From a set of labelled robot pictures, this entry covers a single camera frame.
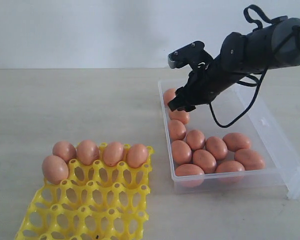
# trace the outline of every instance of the brown egg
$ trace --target brown egg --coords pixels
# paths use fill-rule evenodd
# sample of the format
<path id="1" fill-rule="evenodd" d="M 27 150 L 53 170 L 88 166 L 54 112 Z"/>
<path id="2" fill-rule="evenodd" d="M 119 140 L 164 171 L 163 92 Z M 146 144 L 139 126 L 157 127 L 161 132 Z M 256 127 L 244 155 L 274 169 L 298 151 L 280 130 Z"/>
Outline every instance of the brown egg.
<path id="1" fill-rule="evenodd" d="M 41 169 L 45 179 L 55 185 L 58 185 L 62 180 L 66 180 L 69 176 L 66 162 L 58 156 L 47 156 L 42 162 Z"/>
<path id="2" fill-rule="evenodd" d="M 175 169 L 175 175 L 181 176 L 191 176 L 191 175 L 204 175 L 205 172 L 197 165 L 194 164 L 183 164 Z M 186 188 L 194 188 L 199 186 L 204 182 L 204 179 L 198 180 L 188 180 L 181 182 L 181 185 Z"/>
<path id="3" fill-rule="evenodd" d="M 68 141 L 58 141 L 52 148 L 52 154 L 62 158 L 66 163 L 77 157 L 77 151 Z"/>
<path id="4" fill-rule="evenodd" d="M 143 144 L 132 145 L 126 154 L 126 163 L 131 168 L 139 168 L 144 164 L 149 156 L 147 147 Z"/>
<path id="5" fill-rule="evenodd" d="M 165 106 L 168 106 L 168 103 L 176 97 L 176 89 L 170 88 L 163 94 L 163 103 Z"/>
<path id="6" fill-rule="evenodd" d="M 241 163 L 245 170 L 261 170 L 266 167 L 264 158 L 255 150 L 244 148 L 234 153 L 234 160 Z"/>
<path id="7" fill-rule="evenodd" d="M 205 174 L 213 174 L 217 168 L 215 157 L 207 150 L 199 149 L 193 153 L 193 164 L 202 168 Z"/>
<path id="8" fill-rule="evenodd" d="M 249 149 L 252 145 L 250 138 L 240 132 L 230 132 L 222 140 L 231 152 L 236 152 L 239 149 Z"/>
<path id="9" fill-rule="evenodd" d="M 91 165 L 99 159 L 100 150 L 94 141 L 87 139 L 79 143 L 76 148 L 76 155 L 83 165 Z"/>
<path id="10" fill-rule="evenodd" d="M 206 137 L 200 130 L 194 129 L 188 132 L 185 137 L 185 142 L 189 145 L 191 150 L 195 151 L 204 148 Z"/>
<path id="11" fill-rule="evenodd" d="M 109 143 L 103 150 L 102 158 L 105 165 L 113 167 L 124 158 L 124 145 L 114 141 Z"/>
<path id="12" fill-rule="evenodd" d="M 229 173 L 229 172 L 241 172 L 244 171 L 245 167 L 238 161 L 230 160 L 222 162 L 215 170 L 216 174 Z M 241 181 L 244 176 L 232 176 L 232 177 L 221 177 L 218 180 L 224 184 L 235 184 Z"/>
<path id="13" fill-rule="evenodd" d="M 173 160 L 179 165 L 188 164 L 191 161 L 191 148 L 182 140 L 175 140 L 172 142 L 171 153 Z"/>
<path id="14" fill-rule="evenodd" d="M 169 136 L 172 141 L 183 140 L 187 134 L 185 125 L 179 120 L 170 120 L 168 122 Z"/>
<path id="15" fill-rule="evenodd" d="M 211 136 L 205 141 L 205 149 L 210 152 L 215 160 L 224 160 L 228 154 L 227 145 L 217 136 Z"/>
<path id="16" fill-rule="evenodd" d="M 178 110 L 171 111 L 169 109 L 168 114 L 169 114 L 169 118 L 171 120 L 179 120 L 183 124 L 188 124 L 189 123 L 190 114 L 186 111 L 178 111 Z"/>

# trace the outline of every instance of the robotic arm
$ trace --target robotic arm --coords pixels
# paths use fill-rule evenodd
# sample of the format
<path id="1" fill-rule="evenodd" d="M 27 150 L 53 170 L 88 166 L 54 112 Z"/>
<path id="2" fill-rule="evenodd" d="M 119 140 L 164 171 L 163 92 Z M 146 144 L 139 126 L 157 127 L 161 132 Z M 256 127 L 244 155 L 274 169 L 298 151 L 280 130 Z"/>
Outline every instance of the robotic arm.
<path id="1" fill-rule="evenodd" d="M 252 19 L 249 9 L 270 24 L 263 28 L 260 20 Z M 176 90 L 176 97 L 168 103 L 171 111 L 190 112 L 196 106 L 208 104 L 214 121 L 219 127 L 227 128 L 239 120 L 254 104 L 263 78 L 270 69 L 300 66 L 300 18 L 280 16 L 269 19 L 256 5 L 243 11 L 249 23 L 255 23 L 251 33 L 229 34 L 222 43 L 220 54 L 213 59 L 204 50 L 201 41 L 192 42 L 168 55 L 171 69 L 186 65 L 192 68 L 185 86 Z M 260 79 L 251 75 L 261 75 Z M 241 81 L 250 78 L 255 83 Z M 233 84 L 256 87 L 250 105 L 236 119 L 221 125 L 214 114 L 211 102 Z"/>

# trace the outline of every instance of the transparent plastic box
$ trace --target transparent plastic box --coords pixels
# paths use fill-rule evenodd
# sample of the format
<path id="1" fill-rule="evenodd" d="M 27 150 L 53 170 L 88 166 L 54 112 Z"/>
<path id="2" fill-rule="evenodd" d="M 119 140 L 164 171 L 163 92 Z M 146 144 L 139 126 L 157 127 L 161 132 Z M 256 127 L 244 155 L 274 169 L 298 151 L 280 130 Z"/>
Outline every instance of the transparent plastic box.
<path id="1" fill-rule="evenodd" d="M 297 199 L 300 195 L 300 157 L 293 145 L 285 136 L 283 130 L 270 113 L 266 104 L 258 96 L 253 107 L 239 121 L 229 128 L 217 126 L 208 105 L 197 106 L 191 111 L 190 121 L 185 125 L 187 132 L 193 129 L 202 131 L 206 138 L 217 136 L 222 138 L 227 133 L 239 132 L 247 135 L 252 141 L 252 149 L 258 151 L 265 160 L 266 167 L 262 170 L 240 172 L 211 173 L 205 175 L 176 176 L 176 165 L 171 152 L 171 140 L 168 131 L 168 107 L 164 106 L 163 93 L 170 88 L 183 87 L 186 79 L 159 81 L 158 87 L 167 139 L 171 177 L 174 190 L 178 194 L 189 192 L 216 191 L 228 189 L 244 189 L 255 187 L 286 186 L 287 198 Z M 225 125 L 239 115 L 250 103 L 254 87 L 233 85 L 222 92 L 212 102 L 218 121 Z M 234 153 L 229 152 L 227 159 L 233 159 Z M 219 178 L 243 176 L 235 184 L 224 184 Z M 202 180 L 196 187 L 186 187 L 189 181 Z"/>

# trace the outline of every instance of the yellow plastic egg carton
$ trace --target yellow plastic egg carton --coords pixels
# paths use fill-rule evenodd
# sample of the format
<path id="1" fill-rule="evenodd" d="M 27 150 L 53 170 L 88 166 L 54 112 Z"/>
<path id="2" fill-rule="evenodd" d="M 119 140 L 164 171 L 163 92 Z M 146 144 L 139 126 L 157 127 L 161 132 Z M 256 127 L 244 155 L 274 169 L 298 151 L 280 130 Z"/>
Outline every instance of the yellow plastic egg carton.
<path id="1" fill-rule="evenodd" d="M 151 155 L 139 168 L 125 162 L 116 166 L 102 161 L 107 143 L 101 143 L 100 159 L 83 165 L 68 163 L 69 177 L 59 185 L 44 185 L 28 206 L 15 240 L 140 240 L 149 219 L 146 196 L 150 193 Z"/>

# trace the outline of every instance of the table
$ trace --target table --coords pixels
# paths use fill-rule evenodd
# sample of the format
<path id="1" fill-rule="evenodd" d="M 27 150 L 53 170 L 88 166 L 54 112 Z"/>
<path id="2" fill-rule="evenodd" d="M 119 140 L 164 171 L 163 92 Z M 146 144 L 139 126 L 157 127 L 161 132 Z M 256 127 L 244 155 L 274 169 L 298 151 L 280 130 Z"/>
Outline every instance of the table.
<path id="1" fill-rule="evenodd" d="M 300 198 L 283 186 L 174 193 L 157 82 L 188 72 L 0 70 L 0 240 L 18 231 L 53 144 L 83 139 L 155 149 L 145 240 L 300 240 Z M 300 67 L 269 71 L 260 95 L 300 154 Z"/>

